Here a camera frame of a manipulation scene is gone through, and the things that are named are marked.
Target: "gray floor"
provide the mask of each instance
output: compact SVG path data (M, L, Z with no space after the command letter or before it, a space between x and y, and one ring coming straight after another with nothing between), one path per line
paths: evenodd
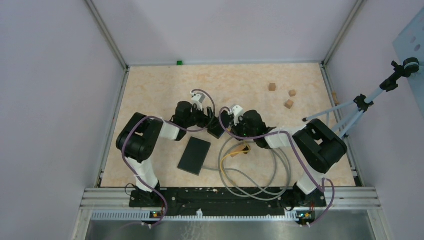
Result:
M91 221L86 240L373 240L366 211L330 211L311 228L294 222L163 222L149 230L128 221Z

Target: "yellow cable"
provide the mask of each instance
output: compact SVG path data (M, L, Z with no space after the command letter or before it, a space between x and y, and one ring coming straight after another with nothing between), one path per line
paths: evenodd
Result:
M223 166L223 163L224 163L224 160L225 160L226 158L228 158L228 157L229 157L229 156L231 156L231 155L244 154L244 153L248 153L248 152L250 152L250 151L251 151L251 147L249 146L249 144L247 144L245 141L243 141L243 143L244 143L244 145L247 147L247 150L245 150L245 151L235 151L235 152L230 152L230 153L228 153L227 155L225 155L225 156L221 159L221 162L219 163L219 168L220 168L220 170L221 170L222 174L224 174L224 166Z

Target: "wooden block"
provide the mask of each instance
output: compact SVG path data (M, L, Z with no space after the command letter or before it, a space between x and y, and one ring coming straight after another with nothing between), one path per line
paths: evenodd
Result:
M231 153L235 153L235 152L241 152L241 151L243 151L245 148L246 148L246 146L245 146L244 144L242 144L242 145L240 145L240 146L238 146L238 147L234 148L234 149L230 152L230 154L231 154ZM232 158L234 158L234 157L235 157L235 156L237 156L237 155L238 155L238 153L236 153L236 154L231 154L231 157L232 157Z
M332 99L334 100L334 105L339 105L340 103L339 103L339 100L337 99L337 94L336 94L336 92L335 91L332 91L331 92L331 95L332 95Z
M284 107L291 109L293 107L294 102L292 100L287 100L284 104Z
M275 83L270 83L268 86L268 90L271 92L274 92L276 90L277 86Z
M296 90L292 89L292 90L288 91L288 95L290 95L290 97L296 96Z

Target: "gray wall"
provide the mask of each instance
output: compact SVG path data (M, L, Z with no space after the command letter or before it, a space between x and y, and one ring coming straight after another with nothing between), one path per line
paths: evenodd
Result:
M123 70L82 0L2 0L0 18L0 239L69 239Z
M424 7L422 0L368 1L329 65L341 101L369 95L393 73L392 42ZM374 101L350 136L396 239L422 239L424 119L406 79Z
M94 0L130 65L321 61L354 0Z

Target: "wooden table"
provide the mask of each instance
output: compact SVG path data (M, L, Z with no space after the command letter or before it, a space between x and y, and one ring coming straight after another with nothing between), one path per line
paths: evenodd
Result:
M276 90L269 91L269 83L276 83ZM245 111L257 110L269 127L300 127L304 117L331 107L324 80L318 63L296 64L243 64L243 65L184 65L184 66L146 66L131 67L125 93L117 118L102 187L123 187L135 183L134 174L121 158L121 152L115 147L117 136L123 130L135 112L144 115L171 119L177 103L190 102L190 91L203 89L215 101L217 111L224 106L240 105ZM294 97L289 90L296 90ZM291 109L284 103L291 99ZM211 106L209 100L204 106ZM330 125L336 120L332 115ZM190 136L211 142L204 165L218 167L218 154L223 143L229 138L224 134L216 139L206 131L187 133L181 141L159 139L152 154L153 169L162 187L222 187L218 172L202 169L199 176L177 169L181 156ZM236 144L231 140L227 148ZM290 185L296 183L303 169L292 149L285 147L291 167ZM268 150L256 145L245 155L239 154L226 161L227 168L239 169L258 184L264 186L270 180L274 163ZM284 186L286 172L278 161L277 175L271 186ZM241 187L254 185L236 172L229 175ZM345 155L327 174L336 186L354 186L352 171Z

